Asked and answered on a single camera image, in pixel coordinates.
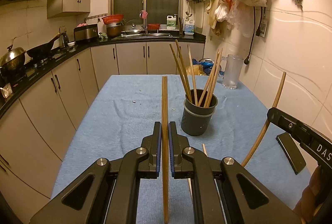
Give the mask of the person's right hand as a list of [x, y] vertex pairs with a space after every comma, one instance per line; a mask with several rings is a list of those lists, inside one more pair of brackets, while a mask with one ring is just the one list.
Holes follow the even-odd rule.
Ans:
[[302, 224], [309, 223], [318, 211], [318, 208], [321, 207], [318, 205], [317, 200], [322, 189], [321, 166], [318, 166], [311, 176], [309, 185], [303, 190], [302, 197], [293, 210], [300, 218]]

